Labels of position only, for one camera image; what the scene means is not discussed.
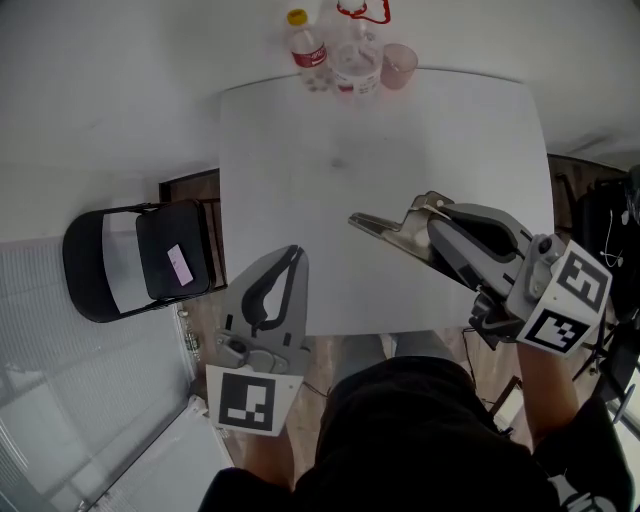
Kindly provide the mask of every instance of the white table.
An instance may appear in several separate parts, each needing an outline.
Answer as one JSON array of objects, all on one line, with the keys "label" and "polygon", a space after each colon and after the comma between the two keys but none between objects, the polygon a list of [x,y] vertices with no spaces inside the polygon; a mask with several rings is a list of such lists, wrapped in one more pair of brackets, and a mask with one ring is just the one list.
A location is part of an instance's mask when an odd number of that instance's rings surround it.
[{"label": "white table", "polygon": [[533,233],[553,232],[544,141],[521,84],[418,70],[404,90],[356,111],[283,78],[224,93],[221,127],[228,279],[267,252],[301,245],[309,335],[438,329],[469,318],[471,291],[349,226],[353,212],[401,221],[416,195],[436,190],[501,208]]}]

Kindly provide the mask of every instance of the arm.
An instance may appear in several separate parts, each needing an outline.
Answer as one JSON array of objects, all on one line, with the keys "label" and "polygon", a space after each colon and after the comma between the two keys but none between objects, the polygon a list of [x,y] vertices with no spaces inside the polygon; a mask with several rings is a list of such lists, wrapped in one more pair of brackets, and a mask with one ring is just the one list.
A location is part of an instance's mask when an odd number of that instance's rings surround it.
[{"label": "arm", "polygon": [[535,448],[547,434],[568,425],[580,407],[563,359],[524,343],[518,343],[518,359]]},{"label": "arm", "polygon": [[244,469],[267,483],[293,488],[293,450],[287,427],[278,437],[249,436]]}]

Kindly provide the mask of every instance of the black shirt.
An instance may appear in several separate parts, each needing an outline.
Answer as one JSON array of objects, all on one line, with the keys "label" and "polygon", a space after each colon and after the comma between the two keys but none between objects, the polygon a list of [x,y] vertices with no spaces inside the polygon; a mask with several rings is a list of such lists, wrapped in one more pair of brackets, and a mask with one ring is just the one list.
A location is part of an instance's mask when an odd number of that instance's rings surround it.
[{"label": "black shirt", "polygon": [[630,509],[632,496],[624,456],[599,398],[587,401],[571,424],[547,436],[531,455],[500,435],[460,366],[397,357],[331,392],[315,466],[293,493],[232,468],[215,477],[200,511],[621,512]]}]

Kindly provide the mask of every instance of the yellow bottle cap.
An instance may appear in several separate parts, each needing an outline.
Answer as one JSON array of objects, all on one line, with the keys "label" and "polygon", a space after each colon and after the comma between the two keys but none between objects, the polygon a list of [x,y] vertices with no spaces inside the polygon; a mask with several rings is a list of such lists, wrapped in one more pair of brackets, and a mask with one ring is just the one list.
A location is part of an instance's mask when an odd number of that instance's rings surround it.
[{"label": "yellow bottle cap", "polygon": [[307,12],[304,9],[294,9],[287,14],[287,21],[289,25],[299,27],[307,22]]}]

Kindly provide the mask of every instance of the wooden floor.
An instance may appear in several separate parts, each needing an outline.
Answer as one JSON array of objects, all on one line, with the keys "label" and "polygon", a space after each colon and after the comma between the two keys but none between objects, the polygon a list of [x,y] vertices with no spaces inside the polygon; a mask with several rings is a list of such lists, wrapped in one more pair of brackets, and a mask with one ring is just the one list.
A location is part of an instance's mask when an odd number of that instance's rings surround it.
[{"label": "wooden floor", "polygon": [[[586,192],[588,185],[597,178],[607,178],[617,174],[617,171],[599,165],[557,157],[549,158],[549,167],[555,222],[556,226],[562,226],[563,228],[571,227],[571,216],[566,194],[556,180],[556,175],[559,173],[566,174],[576,197],[579,197]],[[219,190],[219,176],[217,173],[212,173],[206,176],[198,176],[193,180],[171,184],[171,199],[216,199],[219,198]],[[216,222],[219,228],[217,233],[222,233],[219,208],[215,213],[215,218],[209,220],[210,222]],[[217,261],[217,267],[224,269],[223,259]],[[201,343],[199,377],[194,384],[194,390],[197,390],[198,394],[203,397],[206,397],[204,365],[211,360],[212,355],[215,353],[214,334],[220,326],[223,300],[224,291],[221,291],[185,302],[183,305],[189,312],[192,328],[198,334]],[[493,352],[476,333],[467,333],[468,360],[464,349],[461,327],[446,329],[438,334],[450,347],[456,360],[463,367],[468,370],[469,363],[473,365],[478,396],[487,401],[488,408],[490,408],[489,403],[498,398],[511,380],[511,377],[520,375],[514,345],[500,344],[498,349]],[[341,338],[339,337],[317,337],[315,339],[313,362],[307,373],[306,381],[322,393],[326,393],[329,389],[334,372],[335,354],[340,340]],[[390,353],[390,339],[384,340],[384,346],[386,352]],[[580,350],[567,361],[572,372],[575,372],[582,365],[587,355],[586,350]],[[585,372],[576,382],[581,401],[586,400],[591,395],[596,381],[597,376]],[[313,465],[320,418],[324,405],[325,399],[322,396],[307,387],[302,387],[289,414],[287,427],[293,444],[297,477]],[[516,417],[514,426],[516,427],[516,432],[513,439],[530,446],[531,440],[523,411]],[[245,436],[235,432],[223,432],[223,436],[234,462],[236,465],[241,465],[246,444]]]}]

